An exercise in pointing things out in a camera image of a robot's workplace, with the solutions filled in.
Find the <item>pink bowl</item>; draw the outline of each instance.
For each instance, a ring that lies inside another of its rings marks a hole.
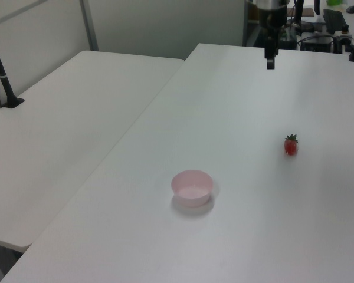
[[[210,175],[199,170],[178,173],[171,185],[176,201],[191,208],[207,203],[213,187]]]

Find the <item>table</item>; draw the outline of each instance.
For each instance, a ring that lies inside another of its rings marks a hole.
[[[198,45],[2,283],[97,281],[354,283],[354,63]]]
[[[0,245],[35,241],[182,62],[84,51],[0,109]]]

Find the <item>strawberry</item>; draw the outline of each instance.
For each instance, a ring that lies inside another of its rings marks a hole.
[[[285,138],[284,150],[288,155],[295,155],[297,153],[297,139],[295,134]]]

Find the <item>wall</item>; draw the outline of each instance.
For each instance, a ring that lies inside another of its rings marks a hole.
[[[47,0],[0,23],[0,57],[16,96],[89,49],[79,0]]]
[[[200,42],[242,45],[244,0],[84,3],[100,51],[186,59]]]

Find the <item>keyboard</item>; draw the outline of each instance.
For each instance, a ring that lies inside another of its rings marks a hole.
[[[342,26],[346,25],[346,21],[339,11],[324,9],[324,19],[326,31],[330,34],[334,34],[335,31],[341,31]]]

